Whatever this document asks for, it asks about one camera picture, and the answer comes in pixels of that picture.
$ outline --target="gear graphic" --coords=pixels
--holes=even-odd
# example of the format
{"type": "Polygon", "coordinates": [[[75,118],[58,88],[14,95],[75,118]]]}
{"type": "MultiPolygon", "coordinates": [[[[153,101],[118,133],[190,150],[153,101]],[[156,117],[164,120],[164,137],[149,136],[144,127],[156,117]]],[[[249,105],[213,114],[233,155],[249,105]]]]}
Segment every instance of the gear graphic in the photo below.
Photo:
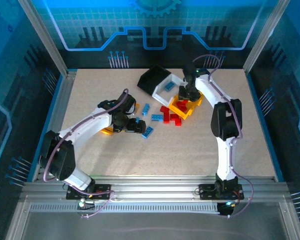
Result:
{"type": "Polygon", "coordinates": [[[171,10],[176,9],[176,5],[180,4],[180,0],[130,0],[135,10],[147,17],[157,16],[163,17],[163,14],[169,14],[171,10]]]}
{"type": "Polygon", "coordinates": [[[17,0],[0,0],[0,15],[8,23],[17,20],[20,9],[17,0]]]}

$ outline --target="red lego brick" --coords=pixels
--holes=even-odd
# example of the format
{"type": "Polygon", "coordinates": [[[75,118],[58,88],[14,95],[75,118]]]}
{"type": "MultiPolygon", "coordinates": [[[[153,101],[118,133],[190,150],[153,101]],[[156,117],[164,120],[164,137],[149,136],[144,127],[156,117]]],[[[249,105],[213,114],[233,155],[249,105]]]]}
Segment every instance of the red lego brick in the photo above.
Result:
{"type": "Polygon", "coordinates": [[[160,109],[160,112],[163,112],[163,113],[169,113],[170,110],[166,107],[166,106],[161,106],[161,109],[160,109]]]}
{"type": "Polygon", "coordinates": [[[186,106],[184,106],[184,105],[177,104],[177,103],[176,103],[176,105],[177,105],[178,109],[181,110],[182,112],[185,112],[187,110],[186,106]]]}
{"type": "Polygon", "coordinates": [[[179,110],[181,110],[182,112],[185,112],[187,110],[186,108],[186,103],[184,101],[178,101],[176,103],[176,106],[178,107],[179,110]]]}
{"type": "Polygon", "coordinates": [[[166,124],[170,123],[170,114],[168,112],[163,114],[163,122],[166,124]]]}
{"type": "Polygon", "coordinates": [[[177,115],[177,114],[170,114],[170,120],[171,121],[174,121],[174,120],[176,120],[176,119],[179,119],[180,117],[177,115]]]}
{"type": "Polygon", "coordinates": [[[175,119],[175,126],[182,126],[182,120],[180,118],[175,119]]]}
{"type": "Polygon", "coordinates": [[[188,103],[188,101],[187,100],[184,100],[184,101],[178,101],[178,102],[176,102],[176,106],[186,106],[186,104],[188,103]]]}

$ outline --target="blue wall panel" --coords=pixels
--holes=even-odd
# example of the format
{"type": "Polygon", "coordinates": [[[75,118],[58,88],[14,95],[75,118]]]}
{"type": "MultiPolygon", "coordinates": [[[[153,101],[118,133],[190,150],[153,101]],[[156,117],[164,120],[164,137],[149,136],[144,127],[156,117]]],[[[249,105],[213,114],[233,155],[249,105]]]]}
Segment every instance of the blue wall panel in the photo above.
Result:
{"type": "Polygon", "coordinates": [[[291,0],[251,72],[258,98],[270,91],[267,128],[291,192],[300,191],[300,0],[291,0]]]}
{"type": "Polygon", "coordinates": [[[28,175],[58,78],[19,3],[0,0],[0,240],[28,175]]]}

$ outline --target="lego brick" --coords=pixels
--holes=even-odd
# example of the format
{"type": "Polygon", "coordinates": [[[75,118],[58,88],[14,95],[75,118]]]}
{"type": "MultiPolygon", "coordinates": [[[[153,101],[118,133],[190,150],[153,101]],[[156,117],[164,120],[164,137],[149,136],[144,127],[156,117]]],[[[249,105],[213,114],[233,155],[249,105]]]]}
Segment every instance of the lego brick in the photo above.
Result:
{"type": "Polygon", "coordinates": [[[175,119],[175,126],[182,126],[182,120],[180,118],[175,119]]]}
{"type": "Polygon", "coordinates": [[[142,115],[147,116],[147,114],[149,112],[149,109],[150,109],[150,104],[146,103],[143,110],[142,110],[142,115]]]}
{"type": "Polygon", "coordinates": [[[165,85],[164,89],[165,89],[165,91],[169,92],[174,86],[175,86],[175,83],[171,81],[165,85]]]}
{"type": "Polygon", "coordinates": [[[166,107],[166,106],[161,106],[161,108],[160,108],[160,112],[162,112],[162,113],[169,113],[170,112],[170,110],[169,110],[169,108],[168,107],[166,107]]]}
{"type": "Polygon", "coordinates": [[[113,134],[113,128],[106,127],[104,129],[102,129],[100,132],[102,132],[103,134],[112,135],[113,134]]]}
{"type": "Polygon", "coordinates": [[[140,104],[135,104],[135,111],[134,111],[134,114],[136,114],[137,112],[138,112],[138,110],[139,110],[139,108],[140,108],[140,104]]]}
{"type": "Polygon", "coordinates": [[[166,123],[166,124],[169,124],[170,123],[170,114],[169,113],[164,113],[163,115],[163,122],[166,123]]]}
{"type": "Polygon", "coordinates": [[[176,120],[176,119],[179,119],[180,117],[176,114],[176,113],[174,113],[174,114],[170,114],[170,120],[172,120],[172,121],[174,121],[174,120],[176,120]]]}
{"type": "Polygon", "coordinates": [[[163,122],[163,115],[162,114],[152,114],[151,120],[163,122]]]}
{"type": "Polygon", "coordinates": [[[182,111],[182,112],[186,112],[186,110],[187,110],[187,108],[186,108],[186,106],[184,106],[184,105],[182,105],[182,104],[177,104],[176,103],[176,106],[178,107],[178,109],[180,110],[180,111],[182,111]]]}
{"type": "Polygon", "coordinates": [[[177,103],[176,103],[176,106],[178,106],[178,107],[185,107],[186,106],[186,103],[184,102],[184,101],[178,101],[177,103]]]}
{"type": "Polygon", "coordinates": [[[150,134],[153,132],[154,128],[152,128],[151,126],[148,126],[145,130],[145,133],[142,134],[142,137],[144,137],[145,139],[147,139],[150,134]]]}

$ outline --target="glass panel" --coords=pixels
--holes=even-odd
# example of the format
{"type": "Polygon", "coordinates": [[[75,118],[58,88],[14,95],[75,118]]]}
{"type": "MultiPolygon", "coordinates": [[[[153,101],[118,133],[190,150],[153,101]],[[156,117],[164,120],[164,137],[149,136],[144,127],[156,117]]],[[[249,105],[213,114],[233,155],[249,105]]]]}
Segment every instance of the glass panel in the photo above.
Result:
{"type": "Polygon", "coordinates": [[[268,106],[261,114],[283,177],[292,193],[299,192],[300,0],[289,3],[250,74],[261,106],[268,106]]]}
{"type": "Polygon", "coordinates": [[[205,53],[242,68],[276,2],[33,1],[68,68],[179,68],[205,53]]]}
{"type": "Polygon", "coordinates": [[[26,181],[58,78],[18,2],[0,1],[0,240],[26,181]]]}

